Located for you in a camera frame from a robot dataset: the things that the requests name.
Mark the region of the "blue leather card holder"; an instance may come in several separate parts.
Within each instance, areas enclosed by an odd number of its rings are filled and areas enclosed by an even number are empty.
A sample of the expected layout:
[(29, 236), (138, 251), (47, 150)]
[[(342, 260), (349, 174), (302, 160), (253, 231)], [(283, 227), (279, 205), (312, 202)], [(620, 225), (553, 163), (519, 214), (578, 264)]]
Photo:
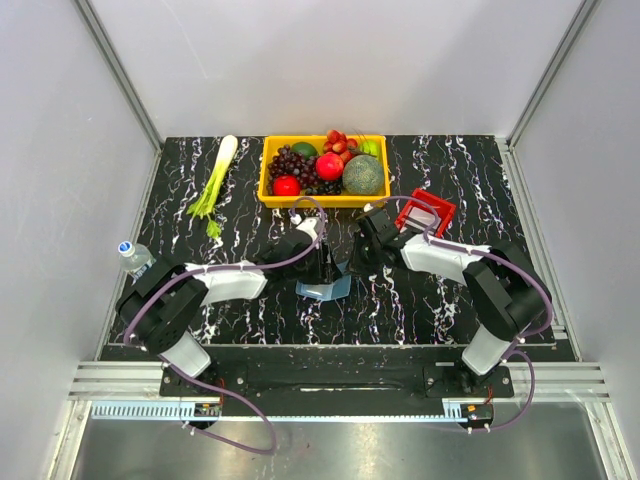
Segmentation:
[(338, 264), (342, 276), (330, 284), (304, 284), (296, 283), (295, 292), (305, 298), (311, 298), (321, 302), (334, 301), (348, 297), (351, 290), (351, 275), (347, 272), (348, 262)]

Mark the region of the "red plastic card tray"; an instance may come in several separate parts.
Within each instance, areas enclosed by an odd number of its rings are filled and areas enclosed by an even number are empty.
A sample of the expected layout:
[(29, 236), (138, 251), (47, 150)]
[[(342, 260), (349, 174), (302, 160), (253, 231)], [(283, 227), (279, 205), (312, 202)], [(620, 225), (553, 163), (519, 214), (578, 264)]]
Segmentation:
[(429, 228), (430, 235), (441, 238), (454, 218), (456, 206), (423, 189), (416, 188), (411, 197), (395, 220), (397, 228)]

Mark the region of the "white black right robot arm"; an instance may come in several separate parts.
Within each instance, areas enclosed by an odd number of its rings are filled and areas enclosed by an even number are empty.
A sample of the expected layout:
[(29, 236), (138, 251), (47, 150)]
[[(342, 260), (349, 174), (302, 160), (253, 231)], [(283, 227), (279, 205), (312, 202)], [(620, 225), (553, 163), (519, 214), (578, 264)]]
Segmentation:
[(480, 394), (491, 382), (490, 372), (518, 343), (550, 326), (550, 292), (512, 243), (474, 246), (413, 227), (399, 229), (382, 208), (361, 214), (356, 223), (348, 272), (365, 275), (385, 266), (438, 275), (467, 288), (480, 327), (454, 373), (462, 393)]

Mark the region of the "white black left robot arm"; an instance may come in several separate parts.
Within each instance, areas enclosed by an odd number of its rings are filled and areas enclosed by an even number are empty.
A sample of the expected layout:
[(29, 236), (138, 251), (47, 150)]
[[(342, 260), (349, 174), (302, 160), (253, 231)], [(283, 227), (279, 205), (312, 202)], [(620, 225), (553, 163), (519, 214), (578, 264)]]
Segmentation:
[(256, 260), (228, 265), (181, 264), (159, 257), (116, 303), (116, 314), (127, 326), (124, 339), (181, 370), (182, 383), (193, 394), (209, 393), (217, 372), (189, 332), (195, 314), (213, 303), (255, 299), (269, 283), (302, 273), (320, 252), (320, 238), (302, 226), (269, 245)]

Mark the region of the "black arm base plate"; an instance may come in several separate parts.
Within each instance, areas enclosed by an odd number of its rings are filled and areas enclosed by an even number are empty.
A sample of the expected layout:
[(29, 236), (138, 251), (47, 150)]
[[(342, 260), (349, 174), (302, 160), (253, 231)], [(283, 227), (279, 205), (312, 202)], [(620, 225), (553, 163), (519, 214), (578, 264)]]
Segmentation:
[(473, 380), (454, 364), (307, 364), (228, 362), (206, 369), (198, 378), (216, 387), (258, 396), (275, 392), (390, 391), (427, 398), (511, 399), (509, 370), (498, 367)]

